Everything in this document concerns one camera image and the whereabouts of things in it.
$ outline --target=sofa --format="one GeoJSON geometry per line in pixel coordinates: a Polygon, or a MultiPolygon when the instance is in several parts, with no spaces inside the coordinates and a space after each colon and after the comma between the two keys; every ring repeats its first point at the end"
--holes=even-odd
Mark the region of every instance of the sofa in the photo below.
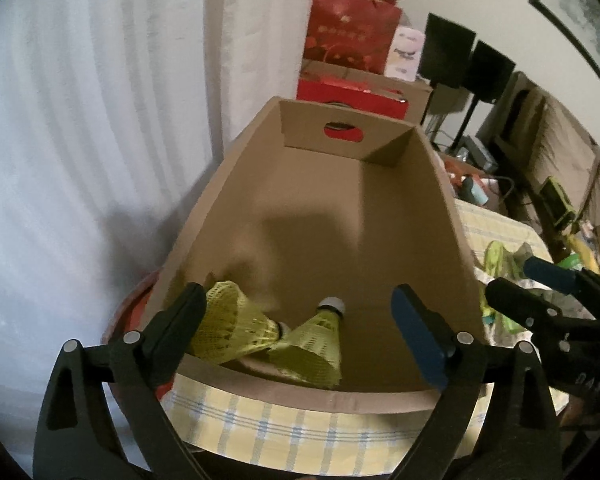
{"type": "Polygon", "coordinates": [[[514,179],[509,215],[531,225],[552,256],[558,233],[538,191],[548,176],[558,179],[578,213],[595,227],[600,252],[600,147],[554,96],[516,72],[477,133],[514,179]]]}

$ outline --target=white wall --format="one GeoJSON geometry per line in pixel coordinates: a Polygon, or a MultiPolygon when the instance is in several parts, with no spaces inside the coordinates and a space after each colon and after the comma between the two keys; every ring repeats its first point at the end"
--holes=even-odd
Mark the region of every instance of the white wall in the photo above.
{"type": "MultiPolygon", "coordinates": [[[[551,92],[600,145],[600,80],[576,48],[528,0],[401,0],[413,26],[424,30],[433,12],[474,30],[477,37],[516,62],[551,92]]],[[[467,132],[475,133],[491,106],[480,103],[467,132]]],[[[443,123],[452,136],[464,112],[443,123]]]]}

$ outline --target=screw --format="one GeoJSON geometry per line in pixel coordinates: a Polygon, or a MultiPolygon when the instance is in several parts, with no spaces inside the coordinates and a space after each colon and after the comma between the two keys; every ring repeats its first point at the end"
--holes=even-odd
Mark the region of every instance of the screw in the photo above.
{"type": "Polygon", "coordinates": [[[525,354],[532,354],[534,352],[534,347],[529,341],[520,341],[518,348],[525,354]]]}
{"type": "Polygon", "coordinates": [[[62,345],[62,350],[67,353],[73,352],[76,348],[78,348],[78,342],[75,339],[69,339],[69,341],[62,345]]]}
{"type": "Polygon", "coordinates": [[[140,341],[140,333],[138,332],[138,330],[132,330],[131,332],[127,332],[122,338],[122,341],[124,341],[128,345],[137,343],[138,341],[140,341]]]}
{"type": "Polygon", "coordinates": [[[456,339],[458,339],[458,342],[462,343],[463,345],[470,345],[474,342],[474,336],[472,336],[468,332],[458,332],[458,335],[456,335],[456,339]]]}

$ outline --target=shuttlecock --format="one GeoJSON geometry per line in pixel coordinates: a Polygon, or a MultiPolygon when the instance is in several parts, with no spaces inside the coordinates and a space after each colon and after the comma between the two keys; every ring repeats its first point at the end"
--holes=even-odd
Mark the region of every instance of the shuttlecock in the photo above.
{"type": "Polygon", "coordinates": [[[340,383],[340,319],[344,316],[340,298],[325,298],[318,312],[293,329],[269,350],[273,364],[290,378],[333,388],[340,383]]]}
{"type": "Polygon", "coordinates": [[[234,282],[217,282],[206,293],[206,314],[189,352],[222,364],[270,347],[288,327],[265,316],[234,282]]]}

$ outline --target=yellow checkered tablecloth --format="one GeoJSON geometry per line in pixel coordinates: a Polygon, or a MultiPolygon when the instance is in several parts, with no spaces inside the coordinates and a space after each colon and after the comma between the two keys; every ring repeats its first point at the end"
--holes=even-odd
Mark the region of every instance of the yellow checkered tablecloth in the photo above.
{"type": "MultiPolygon", "coordinates": [[[[528,226],[465,202],[456,201],[456,207],[480,262],[492,240],[503,241],[511,251],[528,242],[537,256],[548,258],[542,240],[528,226]]],[[[476,404],[458,456],[471,452],[489,398],[488,388],[476,404]]],[[[194,446],[241,462],[330,476],[392,472],[430,415],[298,410],[240,397],[182,375],[176,375],[162,406],[180,438],[194,446]]]]}

